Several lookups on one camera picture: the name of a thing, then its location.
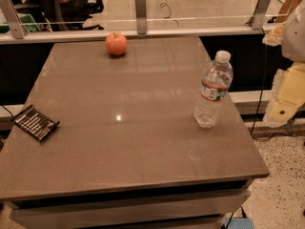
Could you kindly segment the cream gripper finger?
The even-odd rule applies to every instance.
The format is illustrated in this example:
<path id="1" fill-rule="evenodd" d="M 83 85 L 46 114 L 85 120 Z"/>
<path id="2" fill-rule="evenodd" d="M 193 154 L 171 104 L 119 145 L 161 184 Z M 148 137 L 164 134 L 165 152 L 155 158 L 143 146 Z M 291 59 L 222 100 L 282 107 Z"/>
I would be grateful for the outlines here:
<path id="1" fill-rule="evenodd" d="M 304 103 L 305 64 L 295 62 L 286 71 L 276 71 L 263 121 L 267 124 L 286 124 Z"/>
<path id="2" fill-rule="evenodd" d="M 285 22 L 280 23 L 277 27 L 272 29 L 268 34 L 262 39 L 262 43 L 267 46 L 279 46 L 282 41 L 283 31 L 285 27 Z"/>

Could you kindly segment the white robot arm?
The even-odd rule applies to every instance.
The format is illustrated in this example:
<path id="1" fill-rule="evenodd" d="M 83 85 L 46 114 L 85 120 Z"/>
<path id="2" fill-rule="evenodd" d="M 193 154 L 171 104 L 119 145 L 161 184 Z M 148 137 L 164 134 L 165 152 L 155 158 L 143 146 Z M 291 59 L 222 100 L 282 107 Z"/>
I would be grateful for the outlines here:
<path id="1" fill-rule="evenodd" d="M 282 55 L 293 62 L 287 70 L 276 71 L 263 117 L 267 126 L 279 127 L 286 124 L 305 103 L 304 9 L 296 9 L 285 22 L 265 35 L 262 42 L 268 46 L 280 46 Z"/>

